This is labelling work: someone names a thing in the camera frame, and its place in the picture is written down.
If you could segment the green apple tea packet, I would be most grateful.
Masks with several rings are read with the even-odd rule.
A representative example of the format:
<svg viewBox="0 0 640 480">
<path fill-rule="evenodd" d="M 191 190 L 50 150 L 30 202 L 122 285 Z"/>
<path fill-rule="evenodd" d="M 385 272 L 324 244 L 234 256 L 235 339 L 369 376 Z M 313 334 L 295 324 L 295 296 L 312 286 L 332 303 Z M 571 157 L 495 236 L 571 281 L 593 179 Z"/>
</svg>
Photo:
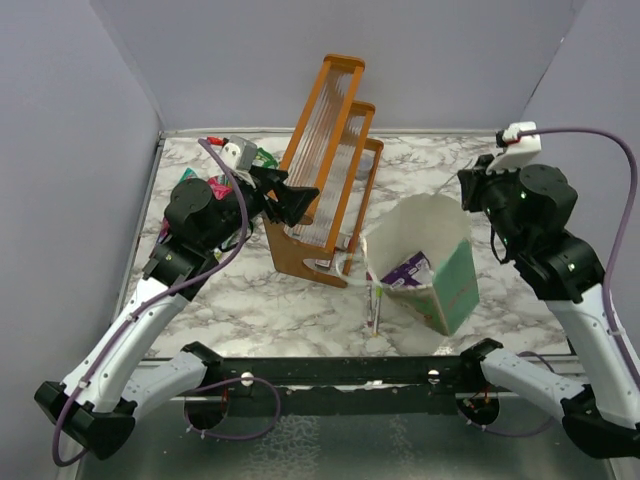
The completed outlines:
<svg viewBox="0 0 640 480">
<path fill-rule="evenodd" d="M 261 147 L 258 147 L 256 150 L 256 156 L 253 164 L 255 166 L 268 169 L 277 169 L 279 166 L 278 160 L 271 153 Z"/>
</svg>

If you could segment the green patterned paper bag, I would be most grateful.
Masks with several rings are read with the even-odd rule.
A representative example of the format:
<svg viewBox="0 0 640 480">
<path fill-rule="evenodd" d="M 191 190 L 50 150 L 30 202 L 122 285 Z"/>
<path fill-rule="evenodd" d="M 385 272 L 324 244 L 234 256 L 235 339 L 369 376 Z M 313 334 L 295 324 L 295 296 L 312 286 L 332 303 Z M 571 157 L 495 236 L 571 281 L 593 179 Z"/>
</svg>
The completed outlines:
<svg viewBox="0 0 640 480">
<path fill-rule="evenodd" d="M 349 283 L 381 291 L 442 336 L 479 304 L 471 222 L 454 198 L 409 196 L 367 227 L 359 245 L 368 276 Z"/>
</svg>

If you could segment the purple white snack packet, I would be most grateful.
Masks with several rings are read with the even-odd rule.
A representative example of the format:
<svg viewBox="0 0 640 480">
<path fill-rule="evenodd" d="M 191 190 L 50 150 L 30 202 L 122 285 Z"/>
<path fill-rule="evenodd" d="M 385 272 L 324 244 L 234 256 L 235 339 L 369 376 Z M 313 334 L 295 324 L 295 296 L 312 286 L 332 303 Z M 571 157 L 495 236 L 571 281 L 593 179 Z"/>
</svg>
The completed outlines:
<svg viewBox="0 0 640 480">
<path fill-rule="evenodd" d="M 409 288 L 429 285 L 433 270 L 427 256 L 418 251 L 387 273 L 381 283 L 391 288 Z"/>
</svg>

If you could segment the red snack packet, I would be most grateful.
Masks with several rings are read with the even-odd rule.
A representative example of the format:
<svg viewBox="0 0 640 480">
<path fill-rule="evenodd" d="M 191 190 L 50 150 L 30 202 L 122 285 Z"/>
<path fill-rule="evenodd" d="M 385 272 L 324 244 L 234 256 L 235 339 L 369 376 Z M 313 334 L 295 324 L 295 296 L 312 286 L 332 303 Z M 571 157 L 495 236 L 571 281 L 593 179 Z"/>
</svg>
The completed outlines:
<svg viewBox="0 0 640 480">
<path fill-rule="evenodd" d="M 216 175 L 207 180 L 216 200 L 224 199 L 233 191 L 230 180 L 225 175 Z"/>
</svg>

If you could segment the teal snack packet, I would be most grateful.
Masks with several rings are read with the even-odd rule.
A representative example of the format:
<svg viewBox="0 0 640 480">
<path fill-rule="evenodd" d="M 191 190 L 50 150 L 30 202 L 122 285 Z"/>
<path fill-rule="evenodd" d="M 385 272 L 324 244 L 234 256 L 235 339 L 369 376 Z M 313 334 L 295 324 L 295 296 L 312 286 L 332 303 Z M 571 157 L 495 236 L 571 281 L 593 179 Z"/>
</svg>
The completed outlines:
<svg viewBox="0 0 640 480">
<path fill-rule="evenodd" d="M 187 168 L 183 175 L 180 178 L 180 181 L 185 181 L 185 180 L 190 180 L 190 179 L 197 179 L 198 178 L 198 174 L 191 168 Z"/>
</svg>

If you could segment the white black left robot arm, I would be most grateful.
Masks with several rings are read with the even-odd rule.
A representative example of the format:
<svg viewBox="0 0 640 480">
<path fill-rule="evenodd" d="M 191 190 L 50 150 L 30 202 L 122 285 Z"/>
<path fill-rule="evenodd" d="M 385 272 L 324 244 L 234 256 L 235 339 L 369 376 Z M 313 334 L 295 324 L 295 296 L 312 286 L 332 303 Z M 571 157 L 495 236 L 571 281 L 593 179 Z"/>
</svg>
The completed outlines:
<svg viewBox="0 0 640 480">
<path fill-rule="evenodd" d="M 250 181 L 233 178 L 233 192 L 221 199 L 201 178 L 174 187 L 164 213 L 167 236 L 154 246 L 120 315 L 71 373 L 43 382 L 34 395 L 57 435 L 68 435 L 84 452 L 105 460 L 142 417 L 170 398 L 218 388 L 221 371 L 203 346 L 187 347 L 145 375 L 135 370 L 208 278 L 229 264 L 215 256 L 222 243 L 233 235 L 244 241 L 250 220 L 261 214 L 297 225 L 319 194 L 315 187 L 287 185 L 281 170 L 252 167 L 250 175 Z"/>
</svg>

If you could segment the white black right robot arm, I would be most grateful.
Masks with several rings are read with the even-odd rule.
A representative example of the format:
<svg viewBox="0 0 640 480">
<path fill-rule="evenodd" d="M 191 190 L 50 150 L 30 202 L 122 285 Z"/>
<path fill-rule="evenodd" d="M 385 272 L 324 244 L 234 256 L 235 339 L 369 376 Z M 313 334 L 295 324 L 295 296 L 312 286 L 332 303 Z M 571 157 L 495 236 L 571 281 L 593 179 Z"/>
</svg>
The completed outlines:
<svg viewBox="0 0 640 480">
<path fill-rule="evenodd" d="M 494 171 L 494 160 L 482 155 L 458 171 L 461 205 L 486 215 L 506 259 L 560 322 L 587 380 L 565 379 L 484 339 L 461 354 L 461 383 L 472 391 L 493 385 L 518 394 L 560 421 L 592 458 L 638 457 L 639 388 L 618 348 L 628 340 L 607 322 L 597 254 L 566 228 L 578 194 L 557 168 Z"/>
</svg>

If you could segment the orange wooden tiered rack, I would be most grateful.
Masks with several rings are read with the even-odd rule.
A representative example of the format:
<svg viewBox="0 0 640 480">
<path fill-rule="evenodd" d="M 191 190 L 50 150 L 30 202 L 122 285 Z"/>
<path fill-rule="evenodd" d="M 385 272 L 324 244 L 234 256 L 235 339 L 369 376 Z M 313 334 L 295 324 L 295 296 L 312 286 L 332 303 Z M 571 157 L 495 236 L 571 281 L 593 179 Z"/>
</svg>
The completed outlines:
<svg viewBox="0 0 640 480">
<path fill-rule="evenodd" d="M 290 186 L 320 190 L 307 211 L 311 225 L 287 227 L 264 221 L 275 269 L 290 276 L 337 288 L 347 286 L 352 258 L 366 216 L 368 201 L 384 143 L 368 136 L 376 111 L 356 93 L 365 62 L 356 57 L 328 54 L 311 89 L 279 167 Z M 373 155 L 365 190 L 349 242 L 341 228 L 362 154 Z M 314 265 L 333 258 L 330 269 Z"/>
</svg>

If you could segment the red white small box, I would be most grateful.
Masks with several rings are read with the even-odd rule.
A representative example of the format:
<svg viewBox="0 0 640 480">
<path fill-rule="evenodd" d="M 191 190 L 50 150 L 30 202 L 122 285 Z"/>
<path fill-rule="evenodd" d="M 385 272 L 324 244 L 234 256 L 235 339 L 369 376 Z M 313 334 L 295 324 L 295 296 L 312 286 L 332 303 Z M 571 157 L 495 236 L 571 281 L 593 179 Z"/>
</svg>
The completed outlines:
<svg viewBox="0 0 640 480">
<path fill-rule="evenodd" d="M 318 268 L 328 270 L 331 268 L 333 264 L 333 258 L 330 257 L 328 259 L 316 259 L 314 261 L 314 265 Z"/>
</svg>

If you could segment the green capped marker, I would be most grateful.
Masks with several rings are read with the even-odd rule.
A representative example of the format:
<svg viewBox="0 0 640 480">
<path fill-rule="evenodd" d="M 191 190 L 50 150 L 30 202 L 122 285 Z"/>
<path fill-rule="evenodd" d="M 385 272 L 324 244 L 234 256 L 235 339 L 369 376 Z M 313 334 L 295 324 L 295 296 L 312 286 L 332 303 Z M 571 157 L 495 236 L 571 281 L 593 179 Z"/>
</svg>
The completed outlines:
<svg viewBox="0 0 640 480">
<path fill-rule="evenodd" d="M 383 296 L 383 290 L 381 288 L 376 287 L 372 294 L 371 306 L 370 306 L 370 327 L 371 327 L 373 336 L 377 336 L 379 332 L 382 296 Z"/>
</svg>

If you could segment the purple capped marker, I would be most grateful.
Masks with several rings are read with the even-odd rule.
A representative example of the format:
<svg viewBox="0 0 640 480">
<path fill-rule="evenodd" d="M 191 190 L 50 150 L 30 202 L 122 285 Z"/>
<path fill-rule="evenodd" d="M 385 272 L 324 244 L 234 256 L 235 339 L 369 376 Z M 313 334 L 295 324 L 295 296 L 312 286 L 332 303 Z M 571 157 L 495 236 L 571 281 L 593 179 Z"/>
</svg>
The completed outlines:
<svg viewBox="0 0 640 480">
<path fill-rule="evenodd" d="M 371 328 L 373 326 L 373 286 L 368 284 L 365 289 L 365 320 L 366 326 Z"/>
</svg>

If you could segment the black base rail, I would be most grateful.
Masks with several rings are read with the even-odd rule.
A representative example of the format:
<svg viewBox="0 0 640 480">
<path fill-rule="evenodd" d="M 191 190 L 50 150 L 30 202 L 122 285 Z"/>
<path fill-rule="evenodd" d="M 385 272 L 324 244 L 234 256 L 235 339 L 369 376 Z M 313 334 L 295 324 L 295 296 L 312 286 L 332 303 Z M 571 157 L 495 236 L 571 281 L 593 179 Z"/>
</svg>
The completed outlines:
<svg viewBox="0 0 640 480">
<path fill-rule="evenodd" d="M 258 382 L 215 387 L 206 395 L 222 400 L 236 417 L 281 415 L 347 416 L 428 413 L 454 415 L 456 398 L 488 387 L 476 359 L 461 356 L 401 357 L 223 357 L 199 342 L 182 348 L 207 367 L 209 386 L 249 373 Z"/>
</svg>

